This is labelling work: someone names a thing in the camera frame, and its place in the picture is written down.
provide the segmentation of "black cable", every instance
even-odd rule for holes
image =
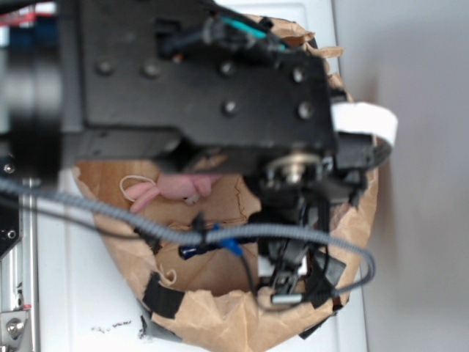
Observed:
[[[330,205],[329,205],[329,202],[320,202],[318,204],[318,215],[319,215],[318,224],[317,224],[318,228],[328,234],[329,231],[330,231],[330,228],[329,228],[329,225],[330,225]],[[319,288],[320,288],[321,284],[324,282],[324,280],[327,281],[326,276],[327,276],[327,273],[328,273],[328,270],[329,270],[329,261],[330,261],[329,246],[325,246],[324,268],[322,269],[321,276],[317,280],[317,283],[314,286],[314,288],[311,290],[311,292],[306,294],[306,300],[307,301],[312,301],[315,298],[319,298],[319,297],[316,297],[316,295],[318,295],[317,291],[319,290]]]
[[[71,221],[72,223],[77,224],[78,226],[84,227],[88,230],[92,230],[93,232],[97,230],[101,235],[106,236],[106,237],[118,238],[118,239],[122,239],[122,240],[126,240],[126,241],[135,241],[135,240],[142,241],[142,238],[140,238],[140,237],[130,237],[130,236],[127,236],[127,235],[120,235],[119,233],[115,233],[115,232],[111,232],[111,231],[108,231],[108,230],[100,229],[99,227],[96,227],[93,224],[89,224],[89,223],[87,223],[83,220],[79,220],[79,219],[73,218],[71,216],[66,216],[66,215],[60,214],[60,213],[54,213],[53,211],[50,211],[50,210],[34,208],[32,206],[28,206],[28,205],[25,205],[25,204],[20,205],[18,202],[15,202],[15,201],[11,200],[10,198],[4,196],[3,194],[0,194],[0,205],[4,206],[4,207],[11,208],[11,209],[16,209],[16,210],[26,209],[26,210],[29,210],[29,211],[32,211],[32,212],[35,212],[35,213],[45,215],[45,216],[50,216],[50,217],[55,218],[55,219],[61,219],[61,220],[64,220],[64,221]]]
[[[246,272],[246,276],[248,279],[248,285],[249,285],[249,290],[252,293],[252,296],[257,299],[257,290],[256,287],[254,286],[254,280],[251,275],[251,269],[249,268],[248,261],[246,260],[244,254],[240,256],[241,263],[243,264],[244,271]]]

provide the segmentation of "black tape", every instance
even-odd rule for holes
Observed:
[[[308,337],[310,337],[317,329],[319,329],[330,317],[327,317],[320,323],[316,324],[315,326],[312,326],[309,329],[306,329],[303,331],[301,334],[298,334],[299,337],[301,337],[303,340],[306,340]]]
[[[182,339],[164,328],[163,326],[152,321],[152,313],[149,313],[147,309],[140,304],[142,315],[140,316],[141,320],[141,329],[139,332],[139,339],[144,339],[145,336],[156,337],[157,339],[163,339],[173,342],[182,342]]]
[[[307,300],[313,304],[314,308],[322,306],[329,298],[329,295],[319,293],[329,293],[337,286],[344,273],[346,264],[334,257],[329,257],[327,271],[323,276],[326,254],[316,251],[311,258],[311,275],[305,280]]]
[[[313,39],[309,40],[308,43],[309,43],[310,46],[312,46],[313,48],[317,49],[316,38],[313,38]]]
[[[174,319],[185,293],[161,286],[160,275],[153,273],[149,279],[143,302],[154,313]]]

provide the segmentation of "cable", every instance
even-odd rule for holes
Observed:
[[[354,252],[362,256],[368,264],[369,270],[365,277],[358,282],[353,282],[350,285],[334,289],[332,293],[339,296],[342,293],[348,292],[356,287],[365,285],[370,282],[374,276],[374,259],[372,255],[351,243],[343,241],[339,238],[330,237],[327,234],[313,229],[303,229],[292,225],[280,224],[247,224],[240,227],[230,227],[223,230],[210,231],[203,238],[200,233],[195,231],[177,232],[170,230],[163,225],[156,224],[153,221],[132,214],[127,210],[114,207],[104,202],[98,202],[92,199],[85,199],[71,194],[43,191],[39,188],[29,188],[22,186],[14,181],[0,177],[0,192],[5,194],[19,196],[28,194],[33,197],[49,199],[53,202],[69,205],[74,208],[99,213],[113,219],[121,220],[133,227],[139,228],[145,235],[155,239],[171,241],[184,244],[200,244],[204,240],[205,243],[218,243],[227,238],[252,238],[252,237],[270,237],[270,238],[293,238],[305,242],[317,242],[324,246],[332,245],[338,246],[347,251]]]
[[[249,268],[248,261],[246,260],[244,254],[239,256],[241,263],[243,264],[244,271],[246,272],[246,276],[248,279],[248,285],[249,285],[249,290],[251,291],[252,295],[254,298],[257,298],[257,290],[256,287],[254,286],[254,280],[251,275],[251,270]]]
[[[122,239],[122,240],[126,240],[126,241],[142,241],[142,238],[140,238],[140,237],[136,237],[136,236],[130,237],[130,236],[127,236],[127,235],[121,235],[119,233],[110,232],[108,230],[100,229],[99,227],[96,227],[93,224],[89,224],[89,223],[87,223],[83,220],[79,220],[79,219],[73,218],[71,216],[66,216],[64,214],[54,213],[53,211],[50,211],[50,210],[34,208],[32,206],[29,206],[29,205],[24,205],[24,204],[20,205],[17,202],[14,202],[11,199],[8,199],[8,198],[6,198],[5,196],[2,196],[2,195],[0,195],[0,205],[4,206],[4,207],[11,208],[11,209],[17,209],[17,210],[27,209],[27,210],[30,210],[30,211],[34,211],[35,213],[50,216],[50,217],[53,217],[53,218],[56,218],[56,219],[71,221],[72,223],[77,224],[78,226],[84,227],[86,229],[92,230],[93,232],[97,230],[101,235],[106,236],[106,237],[118,238],[118,239]]]
[[[329,202],[320,202],[318,204],[318,227],[324,231],[325,233],[329,233],[329,225],[330,225],[330,204]],[[324,268],[322,270],[320,278],[317,280],[316,285],[314,288],[311,290],[311,292],[308,293],[306,299],[309,301],[312,300],[313,298],[316,297],[317,291],[319,290],[321,284],[324,281],[327,281],[327,273],[329,270],[329,261],[330,261],[330,256],[329,256],[329,246],[325,246],[325,263],[324,263]]]

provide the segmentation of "gray braided cable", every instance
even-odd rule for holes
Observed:
[[[362,278],[362,280],[333,290],[333,294],[335,296],[341,295],[342,293],[348,292],[353,288],[366,284],[367,282],[371,281],[374,276],[374,260],[368,251],[339,238],[330,237],[329,235],[318,230],[306,229],[292,225],[248,224],[240,227],[230,227],[228,229],[209,231],[206,235],[206,238],[203,239],[199,232],[173,231],[167,227],[164,227],[163,225],[150,221],[149,219],[143,218],[125,209],[114,207],[113,205],[109,205],[104,202],[77,197],[72,194],[66,194],[62,192],[50,192],[43,191],[40,188],[29,188],[3,177],[0,177],[0,193],[13,196],[26,194],[37,198],[48,199],[52,202],[58,202],[74,208],[91,211],[92,213],[98,213],[126,222],[135,228],[139,228],[142,233],[149,237],[175,243],[197,245],[202,243],[203,240],[205,243],[218,243],[227,238],[274,237],[315,242],[324,246],[338,246],[346,249],[347,251],[351,251],[362,256],[362,258],[367,262],[369,270],[365,277]]]

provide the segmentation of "silver metal part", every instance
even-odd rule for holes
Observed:
[[[107,56],[98,57],[95,63],[96,72],[102,76],[110,76],[116,70],[116,61]]]
[[[222,109],[225,115],[235,116],[237,113],[237,104],[233,100],[227,100],[226,102],[224,102]]]
[[[31,319],[28,310],[0,313],[0,351],[31,352]]]
[[[302,67],[295,67],[292,72],[293,81],[301,83],[306,78],[306,71]]]
[[[303,101],[299,106],[298,106],[298,116],[302,120],[309,120],[313,117],[314,114],[314,107],[313,104],[311,104],[308,101]]]
[[[269,261],[268,257],[263,255],[257,256],[257,274],[259,277],[271,277],[276,267]],[[308,273],[308,262],[306,256],[301,261],[301,266],[298,268],[298,276],[302,277]]]
[[[147,59],[145,60],[141,71],[145,77],[154,79],[161,74],[161,67],[158,65],[156,59]]]
[[[296,184],[303,178],[307,167],[318,167],[321,163],[322,159],[318,155],[294,153],[270,162],[265,171],[269,180],[280,174],[288,184]]]
[[[3,166],[3,171],[5,171],[7,174],[12,174],[13,172],[15,172],[15,165],[7,164]]]
[[[37,186],[38,181],[29,179],[25,181],[25,184],[33,187]],[[23,302],[31,305],[29,310],[31,347],[25,351],[40,352],[39,288],[37,285],[37,215],[34,211],[37,207],[37,202],[33,197],[23,196],[21,204],[24,205],[23,210],[20,212],[23,225],[23,240],[21,241],[23,244],[22,294],[24,297]]]
[[[13,318],[7,323],[7,333],[12,335],[12,338],[20,336],[24,331],[24,323],[18,318]]]
[[[225,61],[220,65],[220,74],[225,77],[230,77],[235,74],[236,66],[233,61]]]
[[[2,48],[5,38],[6,27],[0,27],[0,134],[6,134],[10,131],[10,119],[8,117],[7,99],[5,98],[6,87],[2,84],[7,72],[7,49]]]
[[[272,304],[298,304],[303,299],[301,293],[292,295],[274,295],[272,296]]]
[[[36,182],[25,180],[28,186]],[[36,201],[21,197],[21,241],[0,262],[0,352],[39,352]]]

